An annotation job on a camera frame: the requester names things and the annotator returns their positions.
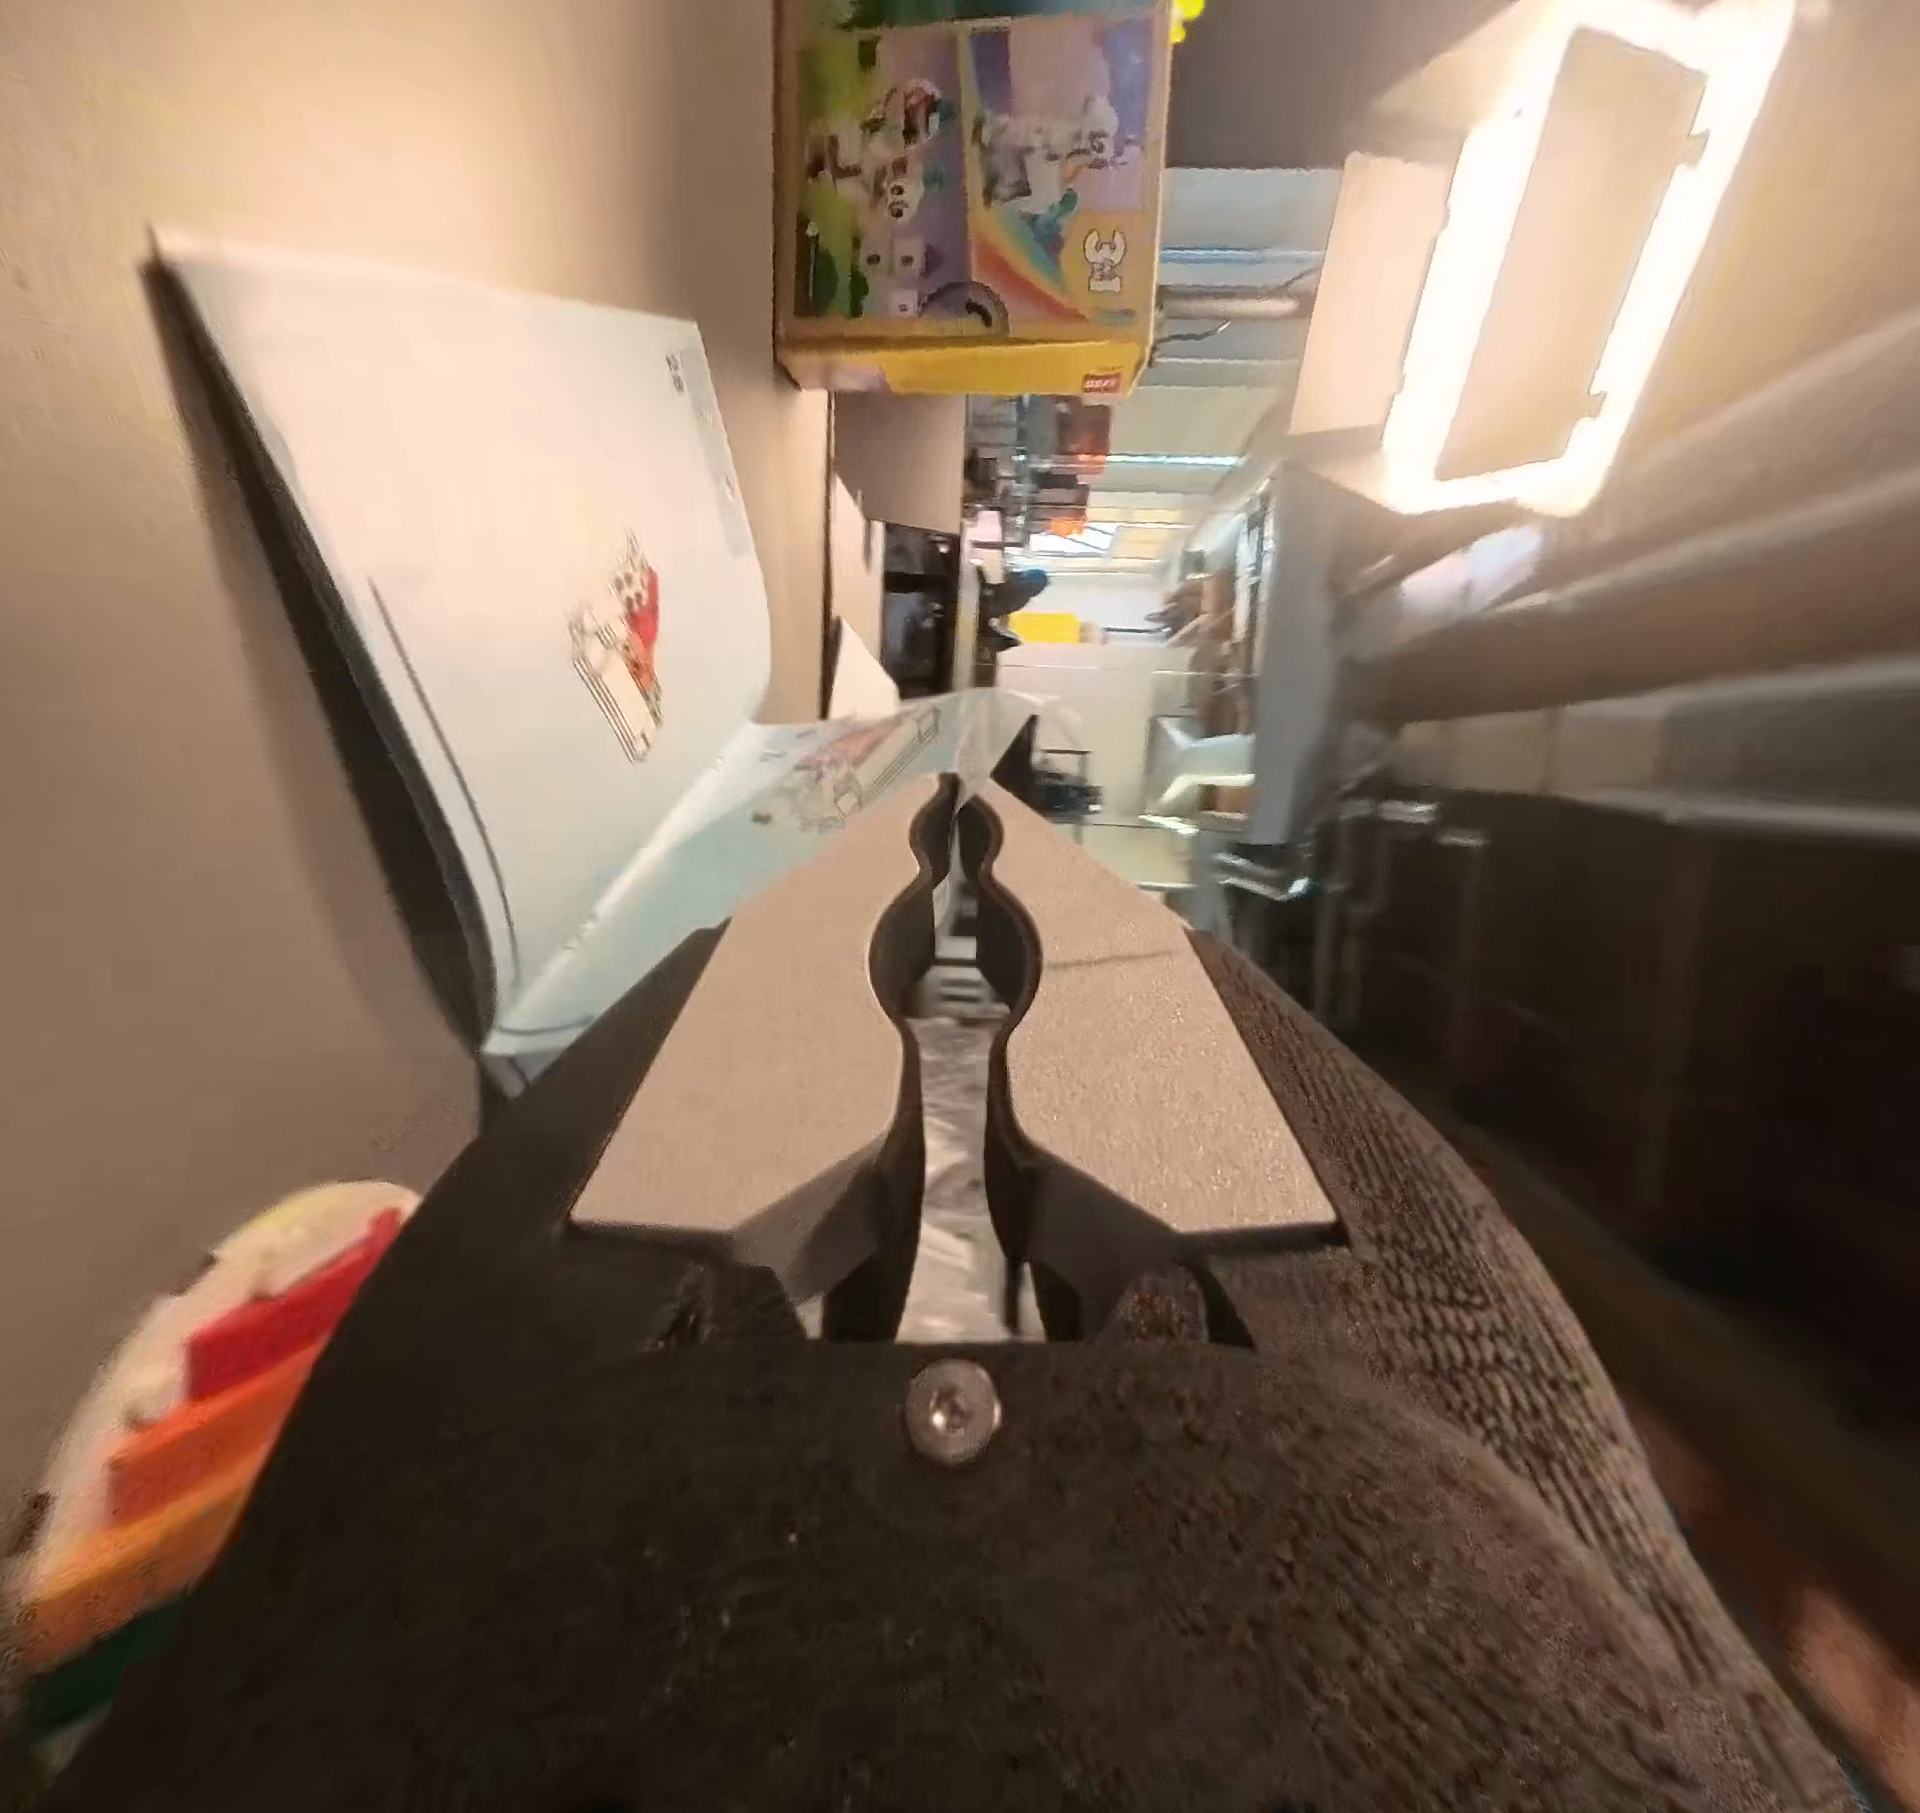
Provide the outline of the rectangular ceiling light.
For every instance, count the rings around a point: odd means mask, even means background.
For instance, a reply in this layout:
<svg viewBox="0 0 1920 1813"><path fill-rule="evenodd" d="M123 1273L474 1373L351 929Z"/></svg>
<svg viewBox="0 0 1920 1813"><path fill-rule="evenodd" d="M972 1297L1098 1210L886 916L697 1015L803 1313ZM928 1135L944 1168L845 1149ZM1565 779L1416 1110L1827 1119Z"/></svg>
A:
<svg viewBox="0 0 1920 1813"><path fill-rule="evenodd" d="M1799 6L1518 0L1381 97L1457 136L1377 444L1386 505L1593 505Z"/></svg>

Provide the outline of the yellow lego set box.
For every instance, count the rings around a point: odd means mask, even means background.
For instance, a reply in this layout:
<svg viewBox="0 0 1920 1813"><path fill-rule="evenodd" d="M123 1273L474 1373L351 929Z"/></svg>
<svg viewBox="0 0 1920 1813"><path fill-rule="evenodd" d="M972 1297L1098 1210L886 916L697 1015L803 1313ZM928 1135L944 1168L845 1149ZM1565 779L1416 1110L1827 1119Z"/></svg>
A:
<svg viewBox="0 0 1920 1813"><path fill-rule="evenodd" d="M1173 0L775 0L795 386L1113 405L1154 340Z"/></svg>

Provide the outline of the grey ceiling duct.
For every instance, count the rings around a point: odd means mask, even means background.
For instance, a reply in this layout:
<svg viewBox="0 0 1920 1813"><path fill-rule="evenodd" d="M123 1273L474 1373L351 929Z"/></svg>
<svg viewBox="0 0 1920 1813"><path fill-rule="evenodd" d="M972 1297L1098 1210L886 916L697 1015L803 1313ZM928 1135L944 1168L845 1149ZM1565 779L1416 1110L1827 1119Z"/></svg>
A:
<svg viewBox="0 0 1920 1813"><path fill-rule="evenodd" d="M1398 726L1918 646L1916 466L1637 553L1354 661L1357 720Z"/></svg>

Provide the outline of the light blue lego instruction booklet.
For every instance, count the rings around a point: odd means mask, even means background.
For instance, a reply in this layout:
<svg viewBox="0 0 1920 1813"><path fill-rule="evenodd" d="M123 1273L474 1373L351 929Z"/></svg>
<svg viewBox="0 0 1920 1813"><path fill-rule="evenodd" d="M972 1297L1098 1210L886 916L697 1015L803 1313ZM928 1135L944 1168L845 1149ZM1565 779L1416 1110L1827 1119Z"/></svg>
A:
<svg viewBox="0 0 1920 1813"><path fill-rule="evenodd" d="M700 327L156 237L464 912L499 1084L888 794L1040 705L761 725L772 624Z"/></svg>

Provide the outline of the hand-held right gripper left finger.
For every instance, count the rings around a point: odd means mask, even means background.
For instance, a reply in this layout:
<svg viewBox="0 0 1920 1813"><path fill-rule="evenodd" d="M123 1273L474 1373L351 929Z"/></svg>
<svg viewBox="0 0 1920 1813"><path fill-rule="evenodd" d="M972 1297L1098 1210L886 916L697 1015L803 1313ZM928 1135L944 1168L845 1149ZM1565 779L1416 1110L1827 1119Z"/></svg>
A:
<svg viewBox="0 0 1920 1813"><path fill-rule="evenodd" d="M897 1336L928 1179L913 1013L953 812L953 777L911 779L731 912L571 1226L770 1273L829 1340Z"/></svg>

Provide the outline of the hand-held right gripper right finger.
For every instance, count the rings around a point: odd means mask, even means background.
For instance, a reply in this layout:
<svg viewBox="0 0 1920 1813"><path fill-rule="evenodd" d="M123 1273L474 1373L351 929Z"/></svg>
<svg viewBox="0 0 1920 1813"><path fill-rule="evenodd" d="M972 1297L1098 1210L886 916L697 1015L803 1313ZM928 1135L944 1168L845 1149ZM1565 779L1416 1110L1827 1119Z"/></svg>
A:
<svg viewBox="0 0 1920 1813"><path fill-rule="evenodd" d="M959 810L975 963L1006 1006L981 1122L987 1212L1052 1340L1142 1274L1339 1242L1339 1216L1188 925L1001 786Z"/></svg>

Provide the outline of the rainbow lego build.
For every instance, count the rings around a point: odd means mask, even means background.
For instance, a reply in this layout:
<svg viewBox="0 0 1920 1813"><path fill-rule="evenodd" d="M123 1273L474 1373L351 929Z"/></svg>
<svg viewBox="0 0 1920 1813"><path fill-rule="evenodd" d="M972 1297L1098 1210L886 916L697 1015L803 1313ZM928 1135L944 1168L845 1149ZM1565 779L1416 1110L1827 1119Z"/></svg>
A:
<svg viewBox="0 0 1920 1813"><path fill-rule="evenodd" d="M208 1248L98 1371L3 1533L3 1676L34 1757L57 1763L173 1628L418 1204L388 1181L296 1190Z"/></svg>

